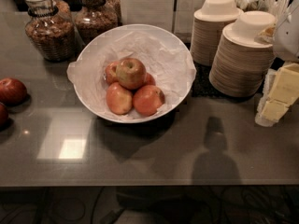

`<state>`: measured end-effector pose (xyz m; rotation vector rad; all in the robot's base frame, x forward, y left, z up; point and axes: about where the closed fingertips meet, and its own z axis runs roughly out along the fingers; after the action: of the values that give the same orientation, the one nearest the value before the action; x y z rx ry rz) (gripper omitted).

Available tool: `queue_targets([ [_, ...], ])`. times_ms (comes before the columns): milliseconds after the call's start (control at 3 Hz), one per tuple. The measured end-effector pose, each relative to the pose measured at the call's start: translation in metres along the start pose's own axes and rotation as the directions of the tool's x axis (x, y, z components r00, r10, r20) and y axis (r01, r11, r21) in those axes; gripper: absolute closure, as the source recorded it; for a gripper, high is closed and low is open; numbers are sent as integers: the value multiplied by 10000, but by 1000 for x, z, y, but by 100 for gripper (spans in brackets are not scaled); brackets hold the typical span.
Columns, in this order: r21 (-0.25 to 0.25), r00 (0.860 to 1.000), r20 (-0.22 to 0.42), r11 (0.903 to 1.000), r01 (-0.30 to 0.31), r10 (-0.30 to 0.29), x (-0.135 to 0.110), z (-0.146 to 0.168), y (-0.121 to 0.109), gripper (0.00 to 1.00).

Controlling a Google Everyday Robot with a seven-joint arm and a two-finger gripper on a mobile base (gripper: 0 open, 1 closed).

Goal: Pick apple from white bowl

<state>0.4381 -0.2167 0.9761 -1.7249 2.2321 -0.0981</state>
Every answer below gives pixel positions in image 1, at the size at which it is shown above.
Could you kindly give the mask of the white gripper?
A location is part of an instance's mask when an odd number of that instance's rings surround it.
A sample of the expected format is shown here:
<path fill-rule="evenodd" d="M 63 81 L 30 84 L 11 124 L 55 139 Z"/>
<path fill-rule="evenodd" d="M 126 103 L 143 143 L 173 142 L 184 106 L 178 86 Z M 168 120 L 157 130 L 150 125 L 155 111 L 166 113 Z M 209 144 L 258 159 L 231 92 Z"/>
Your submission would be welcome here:
<path fill-rule="evenodd" d="M 277 70 L 261 111 L 264 119 L 278 122 L 299 98 L 299 0 L 292 1 L 278 19 L 276 28 L 268 26 L 255 36 L 255 40 L 273 43 L 274 54 L 285 62 L 292 62 Z"/>

